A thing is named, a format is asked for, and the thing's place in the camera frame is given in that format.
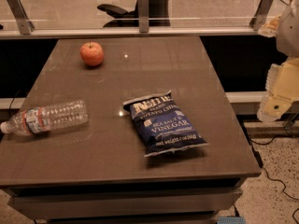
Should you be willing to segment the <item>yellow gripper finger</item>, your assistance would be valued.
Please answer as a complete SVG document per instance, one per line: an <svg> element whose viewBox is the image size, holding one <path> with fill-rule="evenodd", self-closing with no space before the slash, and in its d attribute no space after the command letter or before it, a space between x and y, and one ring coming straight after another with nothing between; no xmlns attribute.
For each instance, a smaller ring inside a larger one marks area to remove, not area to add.
<svg viewBox="0 0 299 224"><path fill-rule="evenodd" d="M289 59L282 65L273 63L265 89L257 118L262 122L272 122L280 119L299 98L299 58Z"/></svg>
<svg viewBox="0 0 299 224"><path fill-rule="evenodd" d="M272 20L267 21L259 30L258 34L264 37L275 37L280 24L281 16L277 15Z"/></svg>

